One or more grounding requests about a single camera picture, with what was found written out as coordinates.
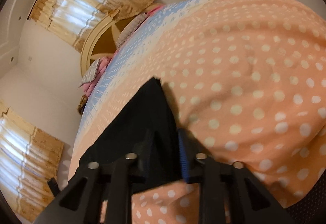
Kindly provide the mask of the cream wooden headboard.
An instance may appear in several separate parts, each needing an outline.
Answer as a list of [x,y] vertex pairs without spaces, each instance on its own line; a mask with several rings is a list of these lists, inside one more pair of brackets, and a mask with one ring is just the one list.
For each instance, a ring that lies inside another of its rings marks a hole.
[[102,57],[113,57],[120,47],[118,42],[123,30],[139,14],[126,19],[118,19],[118,14],[106,15],[89,33],[81,51],[80,70],[83,77],[90,65]]

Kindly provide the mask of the brown patterned cushion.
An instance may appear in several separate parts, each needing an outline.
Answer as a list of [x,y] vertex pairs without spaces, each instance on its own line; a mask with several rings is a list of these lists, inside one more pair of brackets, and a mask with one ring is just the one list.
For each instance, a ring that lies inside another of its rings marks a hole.
[[77,106],[77,112],[82,116],[83,115],[83,112],[84,112],[84,109],[86,107],[86,104],[87,104],[87,101],[88,101],[88,97],[86,95],[83,95],[81,96],[81,100]]

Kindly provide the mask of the beige side curtain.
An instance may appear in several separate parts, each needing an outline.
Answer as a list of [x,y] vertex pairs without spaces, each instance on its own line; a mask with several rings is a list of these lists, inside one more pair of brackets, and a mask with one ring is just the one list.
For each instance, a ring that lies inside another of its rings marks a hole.
[[34,222],[52,202],[64,143],[1,102],[1,192],[11,209]]

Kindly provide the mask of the grey floral pillow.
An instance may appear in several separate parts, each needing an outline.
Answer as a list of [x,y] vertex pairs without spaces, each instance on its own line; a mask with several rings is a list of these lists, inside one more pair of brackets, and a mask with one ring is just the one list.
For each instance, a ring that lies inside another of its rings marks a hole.
[[84,84],[87,83],[91,83],[92,81],[94,81],[96,75],[97,75],[97,71],[100,65],[100,58],[98,58],[97,60],[95,60],[93,62],[93,64],[90,65],[89,69],[86,71],[85,75],[82,77],[79,87],[81,87]]

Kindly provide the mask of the pink folded blanket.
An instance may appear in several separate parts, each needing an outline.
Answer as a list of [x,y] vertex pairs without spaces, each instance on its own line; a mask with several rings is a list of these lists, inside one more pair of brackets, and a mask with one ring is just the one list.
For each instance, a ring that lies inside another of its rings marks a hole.
[[86,71],[85,75],[82,77],[79,87],[82,88],[84,95],[89,97],[95,86],[97,85],[99,79],[106,71],[112,59],[110,57],[102,57],[93,62],[89,69]]

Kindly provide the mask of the pink blue patterned bedspread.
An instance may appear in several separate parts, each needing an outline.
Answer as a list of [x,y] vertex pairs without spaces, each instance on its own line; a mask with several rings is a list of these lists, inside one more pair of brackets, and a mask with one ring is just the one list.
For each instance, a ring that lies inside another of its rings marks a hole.
[[325,21],[296,0],[189,0],[148,17],[101,75],[81,156],[151,77],[212,156],[240,161],[295,223],[325,223]]

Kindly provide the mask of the black pants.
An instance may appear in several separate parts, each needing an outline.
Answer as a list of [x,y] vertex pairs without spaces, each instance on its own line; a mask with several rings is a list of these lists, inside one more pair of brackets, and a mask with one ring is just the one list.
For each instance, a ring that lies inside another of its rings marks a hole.
[[76,174],[89,162],[109,164],[128,153],[139,158],[135,194],[182,178],[177,126],[160,79],[140,87],[82,155]]

